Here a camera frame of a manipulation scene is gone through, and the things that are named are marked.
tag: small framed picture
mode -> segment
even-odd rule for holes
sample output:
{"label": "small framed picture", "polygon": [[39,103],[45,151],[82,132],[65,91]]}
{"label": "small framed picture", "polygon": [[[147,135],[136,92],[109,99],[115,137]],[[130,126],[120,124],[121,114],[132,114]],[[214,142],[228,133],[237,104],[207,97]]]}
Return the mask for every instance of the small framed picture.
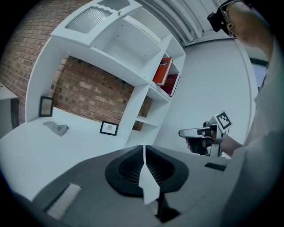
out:
{"label": "small framed picture", "polygon": [[53,110],[53,98],[42,96],[40,97],[39,104],[39,116],[40,117],[51,117]]}
{"label": "small framed picture", "polygon": [[102,121],[102,126],[99,133],[116,136],[117,130],[118,130],[117,124],[107,121]]}

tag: white table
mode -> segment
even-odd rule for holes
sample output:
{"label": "white table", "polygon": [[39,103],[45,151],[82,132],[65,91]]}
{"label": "white table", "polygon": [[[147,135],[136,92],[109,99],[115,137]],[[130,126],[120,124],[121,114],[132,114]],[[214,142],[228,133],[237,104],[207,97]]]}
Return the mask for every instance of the white table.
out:
{"label": "white table", "polygon": [[0,83],[0,138],[13,130],[11,121],[11,99],[13,98],[17,96]]}
{"label": "white table", "polygon": [[[70,129],[62,137],[43,123]],[[52,117],[23,123],[0,139],[0,167],[12,190],[29,200],[75,164],[124,148],[119,136],[99,133],[101,122],[53,109]]]}

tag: book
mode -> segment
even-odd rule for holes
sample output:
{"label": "book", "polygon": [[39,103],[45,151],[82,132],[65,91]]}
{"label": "book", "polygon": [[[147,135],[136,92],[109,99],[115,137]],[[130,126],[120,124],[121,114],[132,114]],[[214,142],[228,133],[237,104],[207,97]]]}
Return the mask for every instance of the book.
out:
{"label": "book", "polygon": [[178,74],[171,74],[167,76],[166,82],[164,86],[161,86],[161,88],[169,95],[173,96],[174,92],[178,85],[179,76]]}
{"label": "book", "polygon": [[172,64],[173,60],[172,58],[163,58],[157,72],[153,78],[153,81],[158,85],[164,85],[168,72],[170,70],[170,66]]}

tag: gray surface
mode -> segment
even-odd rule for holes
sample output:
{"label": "gray surface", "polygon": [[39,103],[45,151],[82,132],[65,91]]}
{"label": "gray surface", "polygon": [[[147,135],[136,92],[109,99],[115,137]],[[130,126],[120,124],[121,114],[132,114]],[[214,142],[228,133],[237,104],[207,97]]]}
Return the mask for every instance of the gray surface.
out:
{"label": "gray surface", "polygon": [[[172,150],[157,146],[153,147],[167,155],[173,156]],[[167,193],[165,196],[169,206],[181,213],[190,209],[196,202],[200,201],[208,194],[208,192],[211,191],[212,186],[224,173],[223,171],[204,167],[204,165],[208,162],[212,162],[227,166],[230,162],[230,159],[199,156],[183,152],[175,152],[174,158],[187,165],[189,177],[178,192]]]}
{"label": "gray surface", "polygon": [[62,218],[73,227],[156,226],[159,221],[144,205],[142,198],[122,196],[106,181],[105,168],[123,149],[83,161],[46,186],[33,200],[41,209],[56,197],[69,183],[82,187],[72,206]]}
{"label": "gray surface", "polygon": [[[180,191],[166,194],[170,207],[183,212],[161,225],[142,199],[118,194],[105,179],[107,164],[130,149],[79,163],[42,190],[34,202],[45,208],[64,187],[75,183],[82,186],[83,193],[63,218],[72,227],[231,226],[259,206],[276,183],[283,168],[283,137],[284,132],[279,132],[255,139],[249,146],[235,150],[231,160],[159,148],[189,166],[189,178]],[[207,171],[203,166],[207,161],[228,165],[224,172]]]}
{"label": "gray surface", "polygon": [[17,96],[0,82],[0,101],[13,98],[17,98]]}
{"label": "gray surface", "polygon": [[45,227],[68,227],[63,223],[48,216],[40,210],[35,204],[20,194],[14,193],[15,199],[18,203],[41,225]]}

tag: ceiling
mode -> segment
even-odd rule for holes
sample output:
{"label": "ceiling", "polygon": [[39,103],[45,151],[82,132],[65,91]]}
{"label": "ceiling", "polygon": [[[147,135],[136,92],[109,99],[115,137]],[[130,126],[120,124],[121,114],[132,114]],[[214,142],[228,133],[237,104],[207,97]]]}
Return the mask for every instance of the ceiling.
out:
{"label": "ceiling", "polygon": [[229,38],[214,32],[207,16],[226,0],[136,0],[159,18],[181,42],[188,46],[200,41]]}

